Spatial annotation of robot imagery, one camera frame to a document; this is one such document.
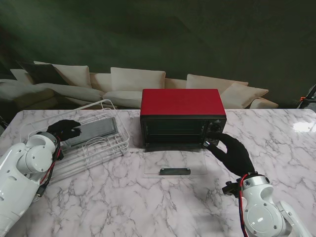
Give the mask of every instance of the white wire rack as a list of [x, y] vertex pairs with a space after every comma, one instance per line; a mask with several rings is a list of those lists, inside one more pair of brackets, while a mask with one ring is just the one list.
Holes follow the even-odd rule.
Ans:
[[[100, 109], [89, 110], [89, 107], [94, 106], [100, 106]], [[75, 110], [27, 123], [21, 127], [20, 140], [25, 142], [37, 132], [46, 131], [48, 126], [62, 119], [73, 119], [83, 125], [112, 117], [115, 118], [117, 123], [117, 134], [105, 138], [95, 137], [76, 148], [70, 148], [64, 142], [61, 142], [64, 158], [57, 161], [54, 166], [50, 181], [54, 183], [115, 157], [122, 156], [127, 152], [129, 134], [112, 102], [102, 100]]]

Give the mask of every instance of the marble surface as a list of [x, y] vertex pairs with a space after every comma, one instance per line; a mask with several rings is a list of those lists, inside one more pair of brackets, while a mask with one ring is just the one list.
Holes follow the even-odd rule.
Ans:
[[[23, 111], [0, 138], [0, 155], [19, 142], [22, 124], [60, 111]], [[255, 169], [316, 236], [316, 114], [310, 110], [226, 110], [225, 133], [248, 149]], [[234, 180], [209, 152], [201, 178], [144, 178], [139, 111], [119, 111], [130, 134], [126, 155], [47, 189], [8, 237], [239, 237]]]

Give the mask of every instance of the black glove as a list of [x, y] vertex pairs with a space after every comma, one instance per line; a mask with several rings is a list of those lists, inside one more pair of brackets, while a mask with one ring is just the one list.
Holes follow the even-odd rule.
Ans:
[[78, 137], [81, 133], [79, 128], [81, 124], [74, 120], [60, 120], [48, 127], [47, 132], [59, 137], [60, 141], [66, 141], [69, 138]]
[[231, 173], [241, 177], [248, 172], [255, 172], [255, 168], [249, 158], [249, 153], [240, 141], [228, 134], [218, 132], [211, 132], [207, 137], [218, 139], [224, 143], [227, 148], [227, 153], [213, 144], [210, 144], [206, 148], [212, 152]]

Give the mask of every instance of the dark green wall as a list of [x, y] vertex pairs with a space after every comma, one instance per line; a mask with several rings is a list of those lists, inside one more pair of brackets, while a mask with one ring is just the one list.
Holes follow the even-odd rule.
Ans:
[[315, 0], [2, 0], [0, 64], [244, 80], [294, 106], [316, 83], [315, 13]]

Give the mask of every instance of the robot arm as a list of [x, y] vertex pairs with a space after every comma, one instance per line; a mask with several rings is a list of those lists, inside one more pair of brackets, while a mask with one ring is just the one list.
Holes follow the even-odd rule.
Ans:
[[26, 144], [13, 145], [0, 158], [0, 237], [10, 230], [31, 205], [34, 196], [44, 193], [54, 162], [62, 159], [60, 142], [80, 135], [80, 123], [61, 120], [32, 136]]
[[40, 180], [52, 163], [57, 139], [50, 133], [32, 136], [10, 147], [0, 159], [0, 237], [31, 205]]
[[312, 237], [294, 209], [284, 201], [274, 204], [273, 186], [262, 175], [242, 182], [242, 196], [247, 200], [243, 211], [248, 236], [281, 237], [293, 230], [297, 237]]
[[[254, 171], [248, 151], [241, 142], [228, 134], [208, 136], [222, 141], [227, 153], [209, 142], [204, 146], [230, 172], [242, 177], [237, 183], [227, 182], [223, 193], [239, 199], [240, 223], [245, 237], [286, 237], [292, 230], [297, 237], [312, 237], [290, 205], [284, 201], [273, 202], [273, 186], [268, 178]], [[245, 208], [242, 208], [241, 197], [247, 200]]]

